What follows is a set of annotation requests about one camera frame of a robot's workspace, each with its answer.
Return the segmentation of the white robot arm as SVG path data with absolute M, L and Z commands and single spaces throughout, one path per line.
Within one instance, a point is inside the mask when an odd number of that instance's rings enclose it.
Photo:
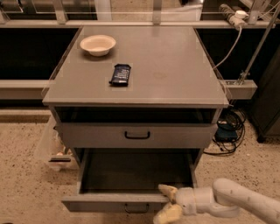
M 280 224 L 280 202 L 249 190 L 227 178 L 217 178 L 211 187 L 176 188 L 160 184 L 158 190 L 169 202 L 155 215 L 154 224 L 171 224 L 183 215 L 211 214 L 233 218 L 242 208 L 267 224 Z

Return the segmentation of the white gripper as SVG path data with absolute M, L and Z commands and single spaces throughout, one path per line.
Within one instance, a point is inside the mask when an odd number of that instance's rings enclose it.
M 194 189 L 184 187 L 177 189 L 171 185 L 159 184 L 158 190 L 166 196 L 171 203 L 167 203 L 153 218 L 154 224 L 171 224 L 183 215 L 196 215 L 197 206 Z

